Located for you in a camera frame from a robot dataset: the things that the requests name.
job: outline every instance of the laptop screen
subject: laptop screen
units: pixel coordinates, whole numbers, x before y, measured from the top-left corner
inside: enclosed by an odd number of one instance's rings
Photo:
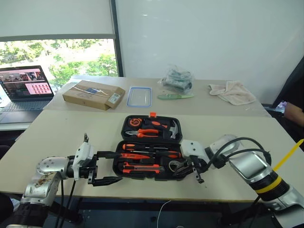
[[[2,68],[0,84],[11,100],[54,96],[41,66]]]

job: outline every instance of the window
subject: window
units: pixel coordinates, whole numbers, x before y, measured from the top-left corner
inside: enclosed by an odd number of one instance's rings
[[[41,65],[56,88],[72,75],[118,76],[113,39],[0,42],[0,68],[30,65]]]

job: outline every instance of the laptop keyboard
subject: laptop keyboard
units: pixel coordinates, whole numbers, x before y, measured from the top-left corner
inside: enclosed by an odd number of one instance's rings
[[[42,110],[50,101],[11,102],[3,108],[3,112]]]

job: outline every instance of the wire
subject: wire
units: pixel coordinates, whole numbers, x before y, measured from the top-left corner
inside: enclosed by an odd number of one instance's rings
[[[61,210],[62,210],[62,206],[63,206],[63,179],[61,180],[61,202],[60,202],[60,208],[59,208],[59,212],[57,215],[57,219],[56,219],[56,224],[55,224],[55,228],[57,228],[58,223],[59,223],[59,218],[60,218],[60,214],[61,214]]]
[[[303,141],[304,139],[301,139],[300,141],[298,141],[296,145],[294,145],[294,147],[290,150],[290,152],[288,152],[288,154],[274,167],[274,171],[277,171],[281,167],[281,165],[283,165],[285,161],[287,161],[288,158],[290,158],[291,155],[293,155],[295,150],[298,149],[298,147],[303,143]]]
[[[157,217],[157,228],[158,228],[158,219],[160,218],[162,208],[163,208],[163,206],[165,206],[167,203],[170,203],[170,202],[171,202],[171,200],[165,202],[165,203],[162,205],[162,207],[161,207],[161,209],[160,209],[160,212],[158,213],[158,217]]]
[[[264,148],[262,147],[262,145],[260,143],[258,143],[256,140],[252,139],[252,138],[248,138],[248,137],[240,137],[240,138],[236,138],[233,139],[231,141],[229,141],[228,143],[224,144],[210,159],[210,161],[208,162],[206,169],[208,169],[211,164],[214,162],[214,160],[218,157],[218,155],[230,144],[235,143],[237,141],[241,141],[241,140],[249,140],[252,141],[253,143],[255,143],[261,150],[264,150]]]
[[[250,224],[249,224],[249,227],[248,227],[248,228],[251,228],[251,227],[252,227],[252,225],[253,225],[254,221],[256,220],[257,216],[259,215],[259,213],[260,213],[260,211],[261,211],[261,207],[262,207],[262,205],[261,205],[261,204],[260,204],[260,205],[258,205],[257,210],[256,210],[256,214],[255,214],[255,216],[253,217],[253,219],[251,220],[251,222],[250,222]]]
[[[266,162],[271,165],[271,156],[270,156],[270,153],[267,152],[267,151],[264,151],[264,150],[261,150],[261,149],[244,149],[244,150],[240,150],[240,151],[236,151],[236,152],[233,152],[227,156],[224,156],[226,159],[234,156],[234,155],[237,155],[239,153],[244,153],[244,152],[250,152],[250,151],[257,151],[257,152],[262,152],[264,157],[265,157],[265,160]]]
[[[70,206],[70,202],[71,202],[71,199],[72,199],[72,195],[73,195],[73,191],[74,191],[75,184],[76,184],[76,181],[74,180],[73,186],[72,186],[72,189],[71,189],[71,192],[70,192],[70,195],[69,195],[69,197],[68,197],[68,201],[67,201],[65,213],[64,213],[63,216],[62,216],[62,219],[61,219],[61,223],[60,223],[59,228],[62,228],[63,223],[64,223],[64,221],[65,221],[66,212],[67,212],[67,210],[68,210],[68,207]]]
[[[252,208],[257,204],[257,202],[260,200],[260,197],[258,196],[255,201],[253,201],[253,203],[250,205],[249,208],[247,208],[247,210],[244,212],[237,228],[240,228],[241,225],[243,224],[244,220],[246,219],[246,217],[248,216],[249,212],[252,210]]]

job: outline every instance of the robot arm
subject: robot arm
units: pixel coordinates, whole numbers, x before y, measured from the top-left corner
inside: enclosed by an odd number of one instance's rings
[[[12,225],[7,228],[40,228],[48,216],[61,180],[74,178],[88,179],[88,184],[103,186],[116,183],[120,177],[104,177],[96,179],[96,162],[100,156],[88,143],[85,134],[84,142],[77,149],[75,156],[48,157],[36,166],[36,173],[21,198],[20,206],[13,215]]]
[[[208,170],[210,159],[224,144],[234,139],[236,136],[224,135],[206,149],[198,142],[182,141],[183,157],[188,158],[198,182],[203,182],[200,174]],[[273,171],[257,152],[248,151],[232,156],[232,153],[243,149],[245,148],[240,141],[231,143],[213,159],[211,168],[219,169],[229,162],[237,174],[259,195],[261,202],[274,212],[274,217],[282,227],[292,228],[304,224],[304,197]]]

